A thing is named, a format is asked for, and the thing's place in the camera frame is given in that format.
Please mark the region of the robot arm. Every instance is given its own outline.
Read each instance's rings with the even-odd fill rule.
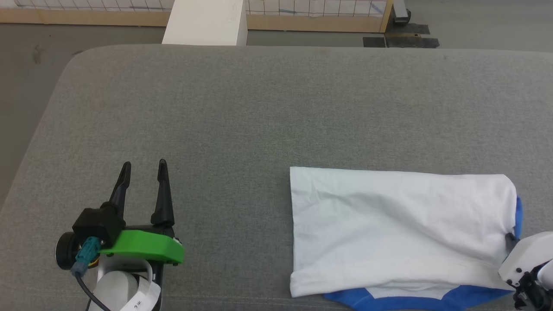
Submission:
[[[79,285],[90,297],[88,311],[158,311],[165,264],[182,263],[184,249],[175,237],[173,202],[165,160],[159,161],[158,199],[149,225],[128,226],[123,219],[125,195],[131,179],[126,162],[109,201],[99,209],[86,208],[64,233],[56,246],[56,262],[71,269]],[[94,292],[82,276],[98,267]],[[139,275],[147,272],[148,278]]]
[[[553,232],[520,240],[507,256],[499,275],[515,288],[517,310],[553,310]]]

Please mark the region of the gray fabric surface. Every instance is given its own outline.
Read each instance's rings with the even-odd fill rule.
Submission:
[[[503,173],[523,199],[524,236],[553,230],[552,101],[553,54],[86,51],[62,74],[1,211],[1,309],[84,309],[54,262],[59,236],[109,198],[127,160],[125,217],[147,223],[160,158],[186,250],[183,265],[165,270],[165,310],[344,309],[290,298],[289,167]]]

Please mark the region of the connector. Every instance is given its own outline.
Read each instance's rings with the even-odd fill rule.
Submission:
[[[75,273],[79,273],[81,277],[85,276],[88,264],[98,255],[100,247],[100,239],[89,236],[77,256],[75,256],[76,262],[71,267],[71,275],[75,276]]]

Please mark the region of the cable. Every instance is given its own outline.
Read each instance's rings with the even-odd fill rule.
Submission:
[[[100,257],[98,256],[98,258],[96,258],[96,260],[94,260],[93,262],[89,263],[88,264],[88,267],[89,268],[94,268],[95,265],[98,265],[98,260],[100,259]]]
[[[94,302],[103,311],[110,311],[108,309],[108,307],[106,307],[106,305],[104,305],[98,298],[96,298],[96,296],[94,296],[94,294],[90,291],[90,289],[88,289],[88,287],[86,287],[86,284],[82,281],[81,273],[76,272],[75,273],[75,278],[77,279],[77,283],[79,283],[82,290],[90,298],[90,300],[92,300],[92,302]]]

